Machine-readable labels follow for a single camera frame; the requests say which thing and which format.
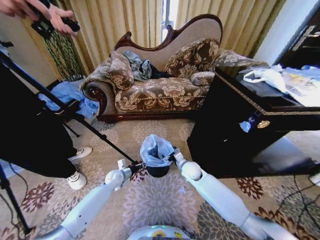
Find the crumpled plastic bag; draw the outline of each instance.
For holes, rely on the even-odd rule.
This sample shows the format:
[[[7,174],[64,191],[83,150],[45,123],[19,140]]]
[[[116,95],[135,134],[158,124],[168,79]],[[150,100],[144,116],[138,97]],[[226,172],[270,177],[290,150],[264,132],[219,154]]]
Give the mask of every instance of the crumpled plastic bag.
[[[147,167],[165,167],[171,164],[168,157],[174,151],[169,141],[151,134],[144,139],[140,156]]]
[[[259,69],[252,70],[243,76],[243,80],[252,84],[265,81],[265,83],[278,89],[282,93],[288,94],[284,78],[279,72],[273,69],[259,68]]]

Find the person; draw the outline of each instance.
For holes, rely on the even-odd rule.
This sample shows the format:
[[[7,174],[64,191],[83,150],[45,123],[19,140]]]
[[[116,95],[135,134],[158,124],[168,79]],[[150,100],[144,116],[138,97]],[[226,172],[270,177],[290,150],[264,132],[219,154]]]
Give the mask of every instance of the person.
[[[0,0],[0,12],[10,17],[28,16],[37,21],[39,16],[27,3],[50,20],[60,34],[76,36],[61,19],[73,19],[74,13],[52,4],[48,9],[38,0]],[[74,190],[84,187],[87,179],[71,161],[86,157],[92,148],[75,149],[61,120],[46,110],[36,95],[2,63],[0,83],[0,158],[46,177],[65,178]]]

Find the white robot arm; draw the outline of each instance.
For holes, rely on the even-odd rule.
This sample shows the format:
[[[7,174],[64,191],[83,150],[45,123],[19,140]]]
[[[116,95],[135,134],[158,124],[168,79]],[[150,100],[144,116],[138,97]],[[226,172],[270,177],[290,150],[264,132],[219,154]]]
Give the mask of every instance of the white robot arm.
[[[225,220],[237,225],[254,240],[296,240],[282,226],[251,213],[241,198],[194,161],[185,160],[181,152],[174,154],[182,176]]]
[[[179,151],[176,151],[173,156],[182,176],[225,220],[237,225],[248,237],[254,240],[297,239],[282,226],[251,213],[238,195],[202,170],[196,162],[184,159]],[[119,170],[109,172],[105,177],[105,184],[94,188],[85,196],[60,226],[38,239],[69,240],[75,238],[104,207],[112,191],[120,189],[132,174],[143,167],[142,164],[138,164],[125,168],[124,159],[118,161],[118,164]],[[137,232],[134,232],[129,239],[137,239],[136,236]]]

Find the floral carpet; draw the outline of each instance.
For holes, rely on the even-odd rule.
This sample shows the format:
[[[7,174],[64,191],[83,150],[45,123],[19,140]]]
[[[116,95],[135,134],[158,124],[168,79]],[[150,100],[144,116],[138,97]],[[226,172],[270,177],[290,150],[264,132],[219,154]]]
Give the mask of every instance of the floral carpet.
[[[186,143],[193,128],[190,120],[137,120],[105,124],[94,118],[90,122],[133,159],[141,161],[140,147],[150,134],[166,138],[179,147],[187,159],[191,159]],[[9,179],[27,223],[34,227],[31,234],[26,236],[28,240],[56,228],[91,189],[104,182],[110,170],[117,169],[117,160],[122,158],[79,123],[71,121],[69,125],[81,135],[76,138],[70,134],[76,148],[93,147],[89,156],[75,162],[87,178],[87,185],[83,189],[72,190],[65,179],[44,177],[24,170],[21,175],[28,183],[24,199],[24,182],[18,176]],[[319,142],[320,135],[315,133],[291,132],[288,137],[301,150],[318,158],[316,142]],[[297,176],[297,186],[293,176],[228,178],[221,181],[239,195],[257,216],[277,222],[299,239],[320,239],[320,229],[316,226],[320,225],[320,200],[317,199],[320,188],[313,186],[303,191],[302,195],[297,193],[286,198],[297,191],[297,186],[300,189],[310,186],[308,176]],[[307,209],[316,224],[307,211],[303,211],[303,201],[309,203]],[[0,209],[0,239],[19,239],[17,229],[10,224],[11,213],[3,200],[0,200]],[[196,240],[248,239],[237,226],[221,218],[182,178],[173,164],[162,178],[151,177],[146,170],[132,176],[122,189],[112,194],[102,211],[78,234],[77,239],[124,240],[134,230],[155,224],[176,226]]]

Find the white sneaker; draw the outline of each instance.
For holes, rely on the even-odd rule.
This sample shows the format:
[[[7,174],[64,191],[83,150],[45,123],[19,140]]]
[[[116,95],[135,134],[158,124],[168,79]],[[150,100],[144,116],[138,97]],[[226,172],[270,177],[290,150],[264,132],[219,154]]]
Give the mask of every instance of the white sneaker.
[[[81,174],[78,171],[75,171],[70,177],[67,178],[69,186],[73,190],[82,189],[87,184],[87,179],[85,175]]]
[[[85,147],[82,147],[82,148],[78,148],[76,150],[75,156],[69,157],[68,159],[70,161],[73,161],[73,160],[76,160],[76,159],[84,158],[84,157],[88,156],[91,152],[92,152],[92,147],[90,147],[90,146],[85,146]]]

